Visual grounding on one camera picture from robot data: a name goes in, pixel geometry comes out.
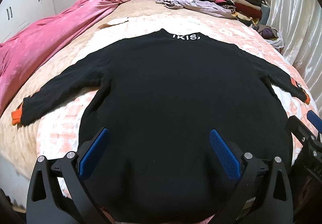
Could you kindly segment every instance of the white wardrobe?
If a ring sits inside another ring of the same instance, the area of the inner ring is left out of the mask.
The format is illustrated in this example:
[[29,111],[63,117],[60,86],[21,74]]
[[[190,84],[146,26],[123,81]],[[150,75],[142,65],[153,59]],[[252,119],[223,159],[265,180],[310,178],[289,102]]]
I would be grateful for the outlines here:
[[3,0],[0,4],[0,42],[54,14],[53,0]]

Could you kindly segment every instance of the metal bolt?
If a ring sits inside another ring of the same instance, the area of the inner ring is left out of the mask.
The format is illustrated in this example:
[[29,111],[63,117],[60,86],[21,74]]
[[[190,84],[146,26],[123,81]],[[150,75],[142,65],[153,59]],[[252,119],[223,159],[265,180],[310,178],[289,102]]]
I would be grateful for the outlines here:
[[74,151],[70,151],[69,153],[67,153],[67,158],[72,159],[75,156],[75,152]]
[[279,156],[276,156],[274,158],[274,160],[277,162],[277,163],[280,163],[282,161],[282,159],[279,157]]
[[249,159],[250,160],[253,157],[253,154],[251,154],[250,152],[246,152],[244,154],[244,156],[245,156],[246,159]]
[[44,156],[40,156],[37,160],[38,160],[39,162],[43,162],[43,161],[44,161],[44,159],[45,159],[45,157],[44,157]]

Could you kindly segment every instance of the pink plush blanket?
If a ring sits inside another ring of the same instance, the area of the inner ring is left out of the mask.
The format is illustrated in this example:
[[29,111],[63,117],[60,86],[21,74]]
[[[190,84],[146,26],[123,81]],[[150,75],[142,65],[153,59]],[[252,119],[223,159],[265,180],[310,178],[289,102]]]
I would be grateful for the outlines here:
[[0,43],[0,116],[27,79],[86,29],[130,0],[78,0]]

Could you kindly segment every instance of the mattress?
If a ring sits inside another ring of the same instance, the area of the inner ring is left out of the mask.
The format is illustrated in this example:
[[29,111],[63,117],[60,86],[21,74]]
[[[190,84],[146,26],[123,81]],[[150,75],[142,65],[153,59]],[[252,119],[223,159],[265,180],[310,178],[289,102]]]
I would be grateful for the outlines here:
[[[102,24],[107,25],[103,26],[105,28],[101,27],[103,29],[98,29]],[[131,0],[121,4],[113,13],[73,40],[30,77],[0,118],[1,154],[15,166],[17,172],[30,179],[37,156],[45,155],[48,159],[52,159],[63,157],[70,150],[76,151],[82,114],[97,89],[83,89],[77,96],[27,127],[12,126],[11,111],[17,108],[24,97],[35,92],[87,54],[117,40],[144,35],[161,28],[179,35],[201,32],[214,39],[234,43],[241,50],[279,66],[309,92],[295,68],[256,31],[239,21],[216,18],[187,9],[172,10],[156,4],[154,0]],[[306,119],[307,111],[313,110],[317,113],[314,102],[306,105],[278,87],[273,88],[288,116],[296,115],[312,132],[317,133]],[[293,160],[295,160],[301,144],[295,137],[293,143]],[[68,195],[62,180],[60,184],[65,195]]]

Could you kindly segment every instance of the white curtain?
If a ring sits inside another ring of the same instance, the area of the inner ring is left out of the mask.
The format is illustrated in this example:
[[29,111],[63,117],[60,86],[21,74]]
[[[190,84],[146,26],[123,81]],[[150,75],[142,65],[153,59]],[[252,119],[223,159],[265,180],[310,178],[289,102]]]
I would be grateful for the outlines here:
[[268,25],[284,40],[282,55],[300,73],[322,118],[322,9],[317,0],[267,0]]

